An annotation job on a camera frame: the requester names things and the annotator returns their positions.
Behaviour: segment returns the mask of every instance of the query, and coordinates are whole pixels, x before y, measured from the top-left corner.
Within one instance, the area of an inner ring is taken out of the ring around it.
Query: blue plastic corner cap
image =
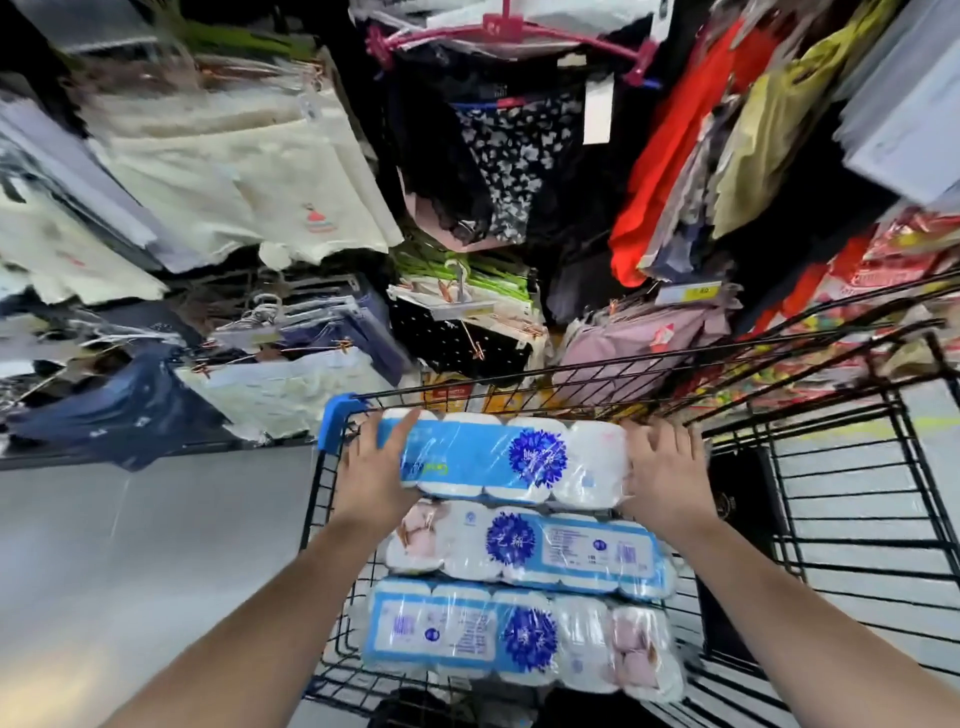
[[[326,403],[324,420],[317,434],[317,449],[323,452],[336,452],[340,449],[340,435],[350,415],[367,409],[367,401],[353,393],[337,395]]]

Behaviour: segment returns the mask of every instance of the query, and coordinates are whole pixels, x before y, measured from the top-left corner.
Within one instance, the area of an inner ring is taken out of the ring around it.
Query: person
[[[377,446],[378,416],[341,461],[326,526],[293,562],[121,707],[105,728],[283,728],[350,586],[420,497],[400,486],[412,411]],[[948,728],[960,695],[820,598],[717,516],[698,432],[625,423],[623,514],[676,548],[716,596],[804,728]]]

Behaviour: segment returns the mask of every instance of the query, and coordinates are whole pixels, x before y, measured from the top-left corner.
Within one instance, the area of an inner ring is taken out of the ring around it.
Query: pink hanger
[[[460,28],[434,28],[416,33],[400,31],[389,37],[384,36],[379,28],[371,25],[367,35],[367,50],[379,61],[381,66],[390,70],[394,66],[392,54],[397,48],[423,40],[460,36],[480,36],[486,41],[501,43],[519,43],[528,37],[552,37],[592,45],[594,48],[628,58],[634,62],[634,67],[623,76],[624,82],[632,86],[643,85],[643,78],[647,69],[660,47],[660,44],[651,38],[646,38],[640,44],[640,47],[634,50],[600,38],[579,36],[576,33],[547,28],[544,25],[524,20],[521,15],[510,15],[510,0],[503,0],[503,10],[500,13],[488,12],[485,14],[481,25],[465,25]]]

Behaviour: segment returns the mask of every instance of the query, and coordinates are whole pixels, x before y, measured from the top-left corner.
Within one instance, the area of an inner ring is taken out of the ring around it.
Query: purple flower graphic
[[[536,545],[537,532],[519,513],[500,513],[487,529],[487,553],[507,566],[525,563]]]
[[[524,428],[510,444],[510,467],[527,485],[553,486],[566,469],[566,446],[560,436],[542,429]]]
[[[546,672],[557,654],[557,625],[539,609],[515,608],[500,639],[522,672]]]

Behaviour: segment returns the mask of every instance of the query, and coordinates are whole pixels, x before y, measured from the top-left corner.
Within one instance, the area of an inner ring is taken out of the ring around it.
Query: yellow garment
[[[846,26],[802,58],[757,79],[721,160],[715,238],[746,225],[770,205],[793,151],[819,117],[837,75],[849,72],[863,57],[899,4],[900,0],[867,0]]]

